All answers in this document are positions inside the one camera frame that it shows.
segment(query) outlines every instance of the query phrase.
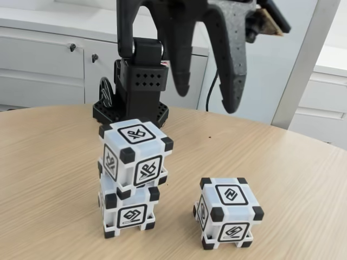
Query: white wall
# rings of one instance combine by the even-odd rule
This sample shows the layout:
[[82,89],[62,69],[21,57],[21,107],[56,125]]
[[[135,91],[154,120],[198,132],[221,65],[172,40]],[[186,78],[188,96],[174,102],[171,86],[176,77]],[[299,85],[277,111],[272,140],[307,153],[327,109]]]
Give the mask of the white wall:
[[341,0],[324,45],[347,49],[347,0]]
[[[258,36],[254,44],[247,44],[248,76],[239,110],[233,114],[271,124],[287,81],[293,69],[317,0],[275,0],[277,6],[292,27],[284,37]],[[208,90],[216,72],[213,54],[205,73],[199,109],[205,110]],[[211,95],[209,110],[227,114],[222,105],[216,82]]]

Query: drawer handle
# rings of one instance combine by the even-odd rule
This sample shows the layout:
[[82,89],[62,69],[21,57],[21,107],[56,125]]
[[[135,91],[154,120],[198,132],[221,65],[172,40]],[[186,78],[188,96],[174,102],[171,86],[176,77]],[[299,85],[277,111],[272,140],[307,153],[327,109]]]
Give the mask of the drawer handle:
[[95,61],[98,59],[98,55],[97,54],[93,54],[92,55],[92,62],[95,63]]
[[76,49],[76,44],[72,43],[70,45],[70,51],[73,52]]

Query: stacked cubes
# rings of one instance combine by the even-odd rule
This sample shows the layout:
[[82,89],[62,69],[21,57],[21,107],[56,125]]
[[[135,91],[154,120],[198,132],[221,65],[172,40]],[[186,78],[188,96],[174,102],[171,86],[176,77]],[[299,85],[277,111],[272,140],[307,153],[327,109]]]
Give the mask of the stacked cubes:
[[153,123],[139,119],[100,126],[99,136],[104,146],[98,168],[105,238],[132,226],[154,228],[157,186],[166,182],[164,159],[174,142]]
[[202,178],[200,188],[193,214],[202,229],[204,249],[217,249],[220,243],[249,247],[250,229],[261,223],[264,212],[245,178]]

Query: black cable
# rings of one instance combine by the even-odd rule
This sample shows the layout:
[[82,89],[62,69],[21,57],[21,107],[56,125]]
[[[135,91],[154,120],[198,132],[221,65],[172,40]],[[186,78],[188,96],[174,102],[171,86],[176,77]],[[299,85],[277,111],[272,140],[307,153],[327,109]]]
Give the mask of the black cable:
[[206,99],[206,111],[208,112],[208,104],[210,102],[210,97],[211,97],[211,94],[212,94],[212,90],[216,84],[216,81],[218,79],[218,70],[216,71],[216,75],[215,75],[215,78],[213,79],[212,81],[212,85],[210,87],[210,90],[208,91],[208,94],[207,94],[207,99]]

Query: round table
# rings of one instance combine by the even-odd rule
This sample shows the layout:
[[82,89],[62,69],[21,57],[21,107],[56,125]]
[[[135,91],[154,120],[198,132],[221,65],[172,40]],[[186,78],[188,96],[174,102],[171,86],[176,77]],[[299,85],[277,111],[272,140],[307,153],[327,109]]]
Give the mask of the round table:
[[[347,259],[347,152],[231,116],[172,108],[156,226],[105,239],[92,106],[0,113],[0,259]],[[202,177],[245,177],[265,217],[250,248],[205,251]]]

